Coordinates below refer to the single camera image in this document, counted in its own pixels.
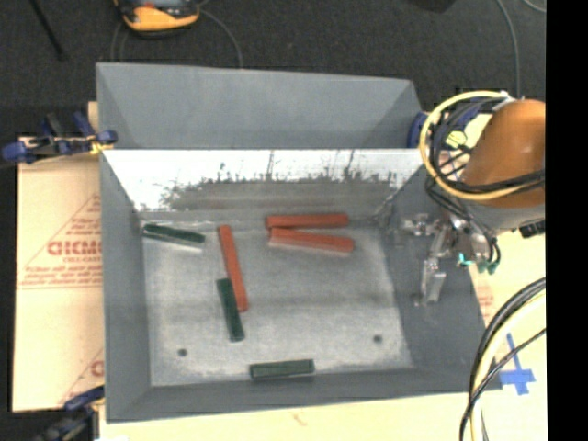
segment gray box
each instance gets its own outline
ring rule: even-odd
[[[466,390],[483,331],[469,274],[442,263],[436,305],[414,307],[439,217],[405,80],[101,63],[101,162],[111,422]],[[186,172],[192,176],[182,176]],[[271,213],[345,211],[341,256],[267,244]],[[146,221],[206,235],[196,249],[141,236]],[[234,230],[251,308],[230,342],[215,280],[216,228]],[[311,377],[253,381],[254,363],[310,358]]]

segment blue clamp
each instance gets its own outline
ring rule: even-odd
[[[73,122],[80,132],[79,137],[67,138],[57,117],[50,113],[41,122],[42,135],[28,142],[11,142],[2,148],[2,157],[8,162],[32,164],[38,160],[94,152],[103,146],[114,144],[118,134],[113,130],[96,133],[88,118],[75,111]]]

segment black wire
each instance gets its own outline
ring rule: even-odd
[[[492,337],[496,334],[498,329],[504,324],[504,322],[516,311],[518,311],[523,305],[533,299],[539,292],[545,289],[547,286],[546,279],[544,277],[533,281],[531,284],[528,284],[524,288],[520,289],[516,292],[507,302],[503,304],[503,306],[494,314],[490,323],[486,326],[486,330],[484,331],[480,343],[478,346],[478,350],[476,352],[476,356],[474,358],[474,363],[472,365],[472,372],[469,378],[469,387],[470,389],[473,388],[475,373],[478,370],[478,365],[480,364],[481,357],[487,349],[488,343],[492,339]]]
[[[440,163],[440,155],[443,149],[441,148],[447,142],[447,138],[453,131],[455,127],[454,124],[461,118],[464,114],[466,114],[469,110],[474,108],[483,109],[484,105],[489,103],[497,104],[502,103],[506,98],[492,98],[492,97],[484,97],[482,100],[476,101],[474,103],[468,103],[462,107],[456,108],[451,114],[448,115],[447,119],[439,121],[437,124],[432,124],[429,127],[430,130],[430,138],[431,138],[431,146],[429,149],[429,162],[435,171],[436,178],[435,180],[439,180],[446,184],[447,186],[456,189],[457,191],[461,191],[464,193],[470,194],[478,194],[478,193],[489,193],[489,192],[496,192],[502,191],[506,188],[517,187],[516,193],[523,192],[523,190],[528,190],[529,188],[540,187],[545,184],[545,170],[539,170],[530,174],[520,175],[513,178],[509,178],[507,180],[498,181],[494,183],[489,183],[485,185],[468,185],[459,180],[450,179],[452,175],[456,172],[460,171],[465,165],[461,166],[460,168],[454,167],[450,171],[443,171],[443,167],[447,166],[448,163],[453,162],[462,153],[458,155],[452,156],[451,153],[449,154],[449,160]],[[441,113],[441,117],[443,118],[445,115],[444,112]]]
[[[504,356],[502,359],[500,359],[500,361],[498,361],[498,363],[496,363],[496,365],[494,365],[492,370],[490,370],[486,374],[484,379],[481,381],[478,388],[475,391],[473,391],[473,393],[470,394],[468,406],[466,407],[466,410],[464,411],[464,413],[461,417],[461,423],[459,425],[459,439],[460,440],[464,439],[464,435],[466,432],[466,426],[468,425],[468,419],[471,416],[471,412],[473,411],[474,406],[476,405],[476,402],[481,397],[482,393],[487,389],[488,385],[496,377],[496,375],[498,374],[500,369],[502,369],[506,365],[506,363],[508,363],[511,359],[513,359],[513,357],[515,357],[518,353],[520,353],[522,350],[524,350],[527,346],[529,346],[531,343],[536,341],[538,338],[543,336],[546,332],[547,332],[547,328],[543,328],[542,330],[540,330],[539,332],[537,332],[536,334],[531,336],[528,340],[525,340],[522,344],[520,344],[519,346],[512,349],[506,356]]]
[[[487,227],[486,225],[484,225],[483,223],[481,223],[479,220],[475,219],[463,206],[457,205],[449,197],[447,197],[443,194],[437,193],[434,190],[435,187],[438,187],[435,179],[428,177],[426,180],[426,183],[425,183],[425,191],[429,195],[429,197],[434,202],[436,202],[439,206],[441,206],[442,208],[448,210],[449,212],[452,212],[453,214],[458,216],[460,219],[467,221],[470,224],[473,224],[475,227],[477,227],[480,230],[481,234],[486,239],[486,243],[488,244],[488,249],[489,249],[488,262],[489,263],[499,263],[500,256],[501,256],[500,248],[498,247],[498,242],[497,242],[496,238],[493,237],[492,231],[490,230],[490,228]]]

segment black device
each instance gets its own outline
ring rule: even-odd
[[[192,26],[199,17],[194,0],[113,0],[125,24],[145,37],[161,37]]]

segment red block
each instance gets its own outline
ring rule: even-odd
[[[343,253],[350,253],[355,248],[354,240],[349,237],[301,232],[291,229],[280,229],[278,227],[270,229],[269,241],[271,243],[319,248]]]
[[[249,301],[247,300],[247,292],[243,284],[243,275],[241,273],[241,266],[239,265],[239,258],[237,256],[237,247],[232,237],[232,229],[229,225],[221,225],[219,227],[220,247],[222,249],[222,256],[224,257],[224,264],[227,269],[227,274],[232,282],[232,289],[237,300],[237,309],[239,312],[245,312],[249,308]]]
[[[323,229],[345,227],[349,224],[347,214],[300,214],[292,216],[268,216],[266,227],[281,229]]]

